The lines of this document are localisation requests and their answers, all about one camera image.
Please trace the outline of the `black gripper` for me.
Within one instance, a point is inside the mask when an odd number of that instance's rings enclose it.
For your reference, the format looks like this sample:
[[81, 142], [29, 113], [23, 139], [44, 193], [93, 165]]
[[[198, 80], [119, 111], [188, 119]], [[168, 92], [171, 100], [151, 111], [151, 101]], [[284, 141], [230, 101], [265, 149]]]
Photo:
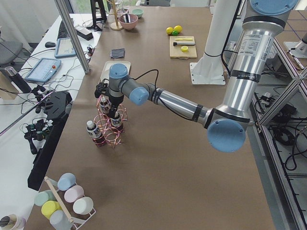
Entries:
[[118, 106], [123, 102], [123, 96], [115, 97], [110, 95], [109, 101], [111, 103], [111, 108], [109, 110], [109, 117], [111, 119], [118, 118]]

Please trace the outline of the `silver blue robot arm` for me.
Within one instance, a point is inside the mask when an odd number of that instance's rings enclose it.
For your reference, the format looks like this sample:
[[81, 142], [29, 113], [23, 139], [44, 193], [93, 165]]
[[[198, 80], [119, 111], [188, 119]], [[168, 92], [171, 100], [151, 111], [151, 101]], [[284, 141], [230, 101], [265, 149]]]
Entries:
[[221, 152], [234, 152], [245, 142], [249, 124], [248, 108], [274, 38], [285, 27], [295, 0], [250, 0], [243, 20], [244, 36], [230, 74], [223, 102], [215, 108], [205, 108], [150, 83], [138, 83], [123, 64], [109, 70], [108, 96], [113, 116], [124, 97], [136, 105], [147, 100], [163, 105], [187, 120], [207, 129], [210, 145]]

